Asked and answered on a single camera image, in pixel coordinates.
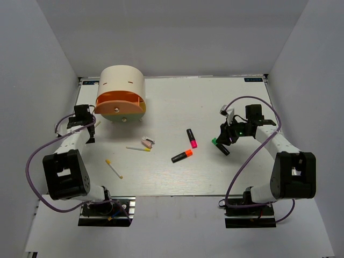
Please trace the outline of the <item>round cream drawer organizer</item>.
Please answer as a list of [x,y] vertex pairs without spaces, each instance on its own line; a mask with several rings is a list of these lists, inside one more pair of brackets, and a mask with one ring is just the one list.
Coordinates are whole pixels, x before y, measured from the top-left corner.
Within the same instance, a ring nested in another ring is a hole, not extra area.
[[140,121],[146,113],[145,78],[128,65],[101,72],[95,113],[112,122]]

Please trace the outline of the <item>bright yellow white marker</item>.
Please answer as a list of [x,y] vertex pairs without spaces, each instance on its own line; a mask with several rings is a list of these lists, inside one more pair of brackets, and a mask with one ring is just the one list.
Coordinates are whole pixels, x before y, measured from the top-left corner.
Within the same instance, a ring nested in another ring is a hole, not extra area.
[[150,148],[142,148],[142,147],[131,147],[131,146],[126,146],[126,149],[131,149],[135,151],[144,151],[144,152],[150,152]]

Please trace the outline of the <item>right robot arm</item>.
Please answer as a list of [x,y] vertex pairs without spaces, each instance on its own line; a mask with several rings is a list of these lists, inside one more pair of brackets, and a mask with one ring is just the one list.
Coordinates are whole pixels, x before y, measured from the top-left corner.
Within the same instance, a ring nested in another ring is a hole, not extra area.
[[312,199],[316,194],[316,157],[311,152],[302,152],[280,134],[278,125],[265,119],[260,104],[245,107],[243,122],[235,120],[234,108],[223,106],[220,114],[226,121],[220,126],[216,142],[230,146],[240,137],[253,137],[263,144],[274,166],[270,181],[261,186],[248,188],[250,194],[242,202],[243,209],[256,214],[262,203],[272,203],[280,199]]

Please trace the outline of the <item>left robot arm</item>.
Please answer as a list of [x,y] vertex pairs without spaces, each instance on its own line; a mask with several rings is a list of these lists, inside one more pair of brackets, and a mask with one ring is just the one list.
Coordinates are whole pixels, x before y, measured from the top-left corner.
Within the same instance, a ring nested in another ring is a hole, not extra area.
[[44,156],[42,164],[53,200],[77,199],[95,202],[101,214],[113,210],[113,200],[106,187],[91,182],[82,151],[85,145],[95,143],[95,118],[90,106],[74,106],[74,114],[68,118],[67,136],[51,155]]

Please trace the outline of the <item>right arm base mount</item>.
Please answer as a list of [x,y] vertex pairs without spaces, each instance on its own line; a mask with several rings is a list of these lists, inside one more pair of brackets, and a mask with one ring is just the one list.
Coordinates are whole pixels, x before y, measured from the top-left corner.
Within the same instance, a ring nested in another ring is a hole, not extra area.
[[252,207],[247,209],[233,209],[225,205],[224,199],[218,202],[225,210],[225,227],[234,228],[274,228],[276,220],[272,205]]

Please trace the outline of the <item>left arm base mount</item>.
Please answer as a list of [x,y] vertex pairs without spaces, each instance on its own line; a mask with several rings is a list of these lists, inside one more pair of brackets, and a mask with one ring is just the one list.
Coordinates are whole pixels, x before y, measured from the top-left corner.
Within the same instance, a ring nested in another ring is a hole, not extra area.
[[78,226],[129,227],[134,218],[135,197],[112,197],[112,203],[83,205]]

